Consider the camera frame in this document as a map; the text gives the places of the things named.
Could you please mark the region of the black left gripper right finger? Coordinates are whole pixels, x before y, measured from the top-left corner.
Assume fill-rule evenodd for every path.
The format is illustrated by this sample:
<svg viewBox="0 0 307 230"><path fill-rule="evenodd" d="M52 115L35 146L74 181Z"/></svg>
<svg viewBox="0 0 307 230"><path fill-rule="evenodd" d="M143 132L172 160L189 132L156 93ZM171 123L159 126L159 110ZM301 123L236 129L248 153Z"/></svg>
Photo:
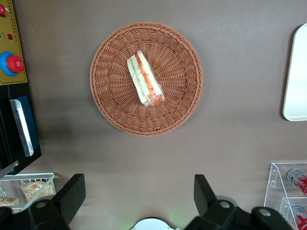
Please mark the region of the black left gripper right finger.
<svg viewBox="0 0 307 230"><path fill-rule="evenodd" d="M229 199L219 199L202 174L194 177L194 202L199 215L186 227L187 230L233 230L237 213Z"/></svg>

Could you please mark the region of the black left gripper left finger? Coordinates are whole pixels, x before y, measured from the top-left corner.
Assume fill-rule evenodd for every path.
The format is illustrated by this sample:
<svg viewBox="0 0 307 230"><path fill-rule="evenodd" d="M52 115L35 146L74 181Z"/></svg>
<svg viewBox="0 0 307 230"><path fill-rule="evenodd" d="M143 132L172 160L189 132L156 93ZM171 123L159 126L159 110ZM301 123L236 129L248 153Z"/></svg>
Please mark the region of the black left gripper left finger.
<svg viewBox="0 0 307 230"><path fill-rule="evenodd" d="M75 174L51 199L41 199L30 206L31 229L68 230L85 198L84 174Z"/></svg>

